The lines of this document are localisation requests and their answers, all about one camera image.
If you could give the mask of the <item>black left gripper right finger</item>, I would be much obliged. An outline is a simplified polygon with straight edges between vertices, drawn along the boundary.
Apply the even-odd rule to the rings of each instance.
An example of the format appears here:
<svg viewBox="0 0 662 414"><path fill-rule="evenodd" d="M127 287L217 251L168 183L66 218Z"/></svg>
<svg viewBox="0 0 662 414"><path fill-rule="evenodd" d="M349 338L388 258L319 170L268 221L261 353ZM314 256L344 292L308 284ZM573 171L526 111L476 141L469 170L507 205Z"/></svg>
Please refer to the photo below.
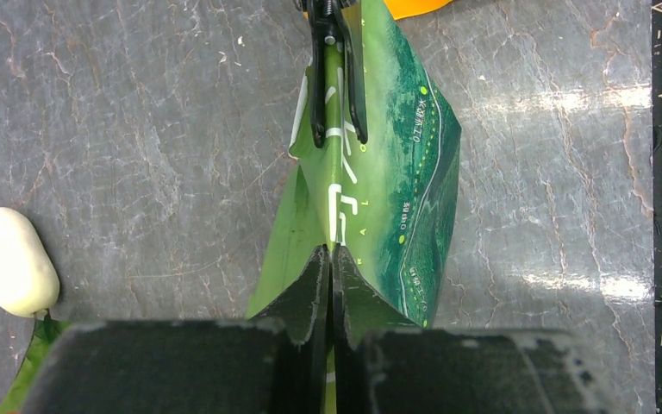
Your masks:
<svg viewBox="0 0 662 414"><path fill-rule="evenodd" d="M339 413L612 413L590 353L558 329L424 329L332 259Z"/></svg>

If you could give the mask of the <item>black bag clip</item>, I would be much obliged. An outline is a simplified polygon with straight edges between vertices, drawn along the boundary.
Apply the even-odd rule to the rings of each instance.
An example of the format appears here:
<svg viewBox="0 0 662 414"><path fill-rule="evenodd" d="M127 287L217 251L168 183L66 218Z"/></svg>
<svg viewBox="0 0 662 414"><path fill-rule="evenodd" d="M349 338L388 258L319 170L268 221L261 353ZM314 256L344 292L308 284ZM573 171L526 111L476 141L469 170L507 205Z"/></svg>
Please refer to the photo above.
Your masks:
<svg viewBox="0 0 662 414"><path fill-rule="evenodd" d="M323 147L330 136L327 105L331 102L332 74L339 69L336 90L340 111L350 116L352 131L360 143L369 139L365 105L362 41L362 2L299 1L307 16L312 44L309 75L309 121L315 146Z"/></svg>

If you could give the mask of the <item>green litter bag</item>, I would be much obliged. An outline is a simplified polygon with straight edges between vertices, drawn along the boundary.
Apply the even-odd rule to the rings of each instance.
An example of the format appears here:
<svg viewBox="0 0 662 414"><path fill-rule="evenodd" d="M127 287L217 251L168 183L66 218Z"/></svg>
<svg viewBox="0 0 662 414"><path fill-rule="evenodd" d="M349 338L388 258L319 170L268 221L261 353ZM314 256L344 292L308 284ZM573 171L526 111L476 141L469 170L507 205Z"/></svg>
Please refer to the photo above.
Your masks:
<svg viewBox="0 0 662 414"><path fill-rule="evenodd" d="M310 62L288 147L296 162L248 302L257 316L300 275L312 251L330 255L327 370L322 413L337 413L332 312L334 250L347 248L362 277L413 323L433 324L458 196L461 126L384 1L362 2L365 105L362 144L340 111L332 74L330 136L315 146Z"/></svg>

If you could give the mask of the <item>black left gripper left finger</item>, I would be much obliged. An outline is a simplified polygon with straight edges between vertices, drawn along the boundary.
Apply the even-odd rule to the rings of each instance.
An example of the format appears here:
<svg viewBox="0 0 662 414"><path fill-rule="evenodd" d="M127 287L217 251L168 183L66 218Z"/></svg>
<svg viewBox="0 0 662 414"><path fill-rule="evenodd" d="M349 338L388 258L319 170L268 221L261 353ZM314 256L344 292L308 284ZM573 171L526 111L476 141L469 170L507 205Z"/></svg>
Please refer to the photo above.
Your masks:
<svg viewBox="0 0 662 414"><path fill-rule="evenodd" d="M330 255L248 320L77 324L50 350L26 413L320 413Z"/></svg>

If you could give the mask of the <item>yellow plastic scoop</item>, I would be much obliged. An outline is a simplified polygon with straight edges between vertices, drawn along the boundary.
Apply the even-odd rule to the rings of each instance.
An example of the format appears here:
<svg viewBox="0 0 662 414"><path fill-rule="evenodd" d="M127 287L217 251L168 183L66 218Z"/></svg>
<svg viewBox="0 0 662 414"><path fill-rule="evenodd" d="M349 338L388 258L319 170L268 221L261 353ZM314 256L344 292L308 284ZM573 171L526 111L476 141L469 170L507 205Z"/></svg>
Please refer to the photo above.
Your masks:
<svg viewBox="0 0 662 414"><path fill-rule="evenodd" d="M384 4L396 20L422 16L442 9L455 0L384 0Z"/></svg>

